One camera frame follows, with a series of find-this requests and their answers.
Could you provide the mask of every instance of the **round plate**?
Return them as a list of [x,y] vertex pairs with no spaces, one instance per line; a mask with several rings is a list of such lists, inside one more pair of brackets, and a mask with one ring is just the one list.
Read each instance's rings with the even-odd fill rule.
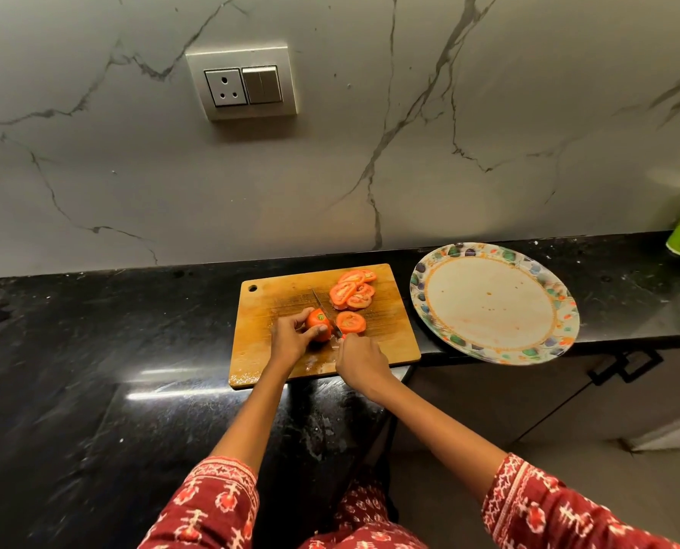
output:
[[579,334],[579,311],[561,280],[494,244],[448,244],[428,253],[411,276],[411,300],[447,344],[497,364],[552,360]]

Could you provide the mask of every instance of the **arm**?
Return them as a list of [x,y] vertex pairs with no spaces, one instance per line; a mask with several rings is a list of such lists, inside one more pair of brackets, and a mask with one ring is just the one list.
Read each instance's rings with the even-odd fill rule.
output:
[[308,343],[327,326],[299,333],[312,308],[279,318],[271,332],[271,357],[233,424],[200,462],[144,536],[139,549],[251,547],[259,509],[257,473],[284,382]]
[[397,380],[378,344],[349,334],[337,370],[345,382],[385,406],[427,445],[475,498],[483,522],[505,549],[680,549],[620,522],[553,476],[506,454]]
[[482,503],[505,452],[397,380],[388,359],[369,337],[347,336],[340,348],[337,370],[348,385],[398,416]]

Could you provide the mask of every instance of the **knife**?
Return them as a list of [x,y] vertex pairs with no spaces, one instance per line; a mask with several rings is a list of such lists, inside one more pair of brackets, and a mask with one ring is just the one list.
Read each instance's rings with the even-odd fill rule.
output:
[[322,305],[322,301],[319,300],[319,296],[317,296],[317,293],[314,292],[313,288],[310,288],[310,291],[312,291],[312,294],[314,295],[314,299],[317,301],[317,306],[319,306],[319,309],[322,311],[322,313],[325,314],[327,317],[327,321],[330,323],[332,326],[333,334],[335,337],[340,339],[345,339],[345,333],[342,332],[342,330],[338,327],[338,324],[335,323],[335,320],[330,317],[330,315],[327,313],[327,310],[325,310],[325,307]]

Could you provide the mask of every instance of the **pile of tomato slices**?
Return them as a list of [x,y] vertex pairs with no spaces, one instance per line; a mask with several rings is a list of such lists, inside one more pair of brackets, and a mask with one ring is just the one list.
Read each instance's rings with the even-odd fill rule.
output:
[[330,289],[330,300],[335,310],[344,310],[337,317],[343,333],[361,333],[366,330],[366,320],[353,310],[363,310],[371,305],[375,288],[369,285],[377,278],[369,269],[354,269],[344,273],[337,285]]

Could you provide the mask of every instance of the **sliced tomato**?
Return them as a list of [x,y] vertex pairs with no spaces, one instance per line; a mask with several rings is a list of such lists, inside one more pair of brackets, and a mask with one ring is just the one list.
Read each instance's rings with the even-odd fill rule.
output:
[[333,306],[342,306],[354,295],[358,284],[354,281],[343,281],[330,289],[330,300]]
[[313,339],[314,341],[317,342],[329,341],[330,338],[333,336],[332,328],[330,328],[330,321],[327,320],[327,316],[325,315],[321,308],[318,308],[309,316],[307,316],[307,319],[304,322],[305,325],[307,325],[307,327],[322,325],[327,326],[327,331],[317,335],[317,337]]
[[363,282],[365,283],[370,283],[371,281],[375,281],[378,279],[378,276],[376,275],[375,271],[371,271],[369,269],[361,269],[361,272],[363,272]]
[[373,297],[371,295],[354,294],[347,299],[347,306],[351,310],[361,310],[371,305]]
[[375,287],[368,285],[368,283],[361,283],[356,289],[355,293],[359,295],[373,296],[376,293]]
[[364,283],[366,281],[366,275],[365,273],[363,273],[362,269],[346,271],[342,276],[340,276],[338,283],[342,283],[343,281],[355,281],[356,283]]
[[366,319],[355,312],[340,312],[335,322],[343,333],[362,333],[366,330]]

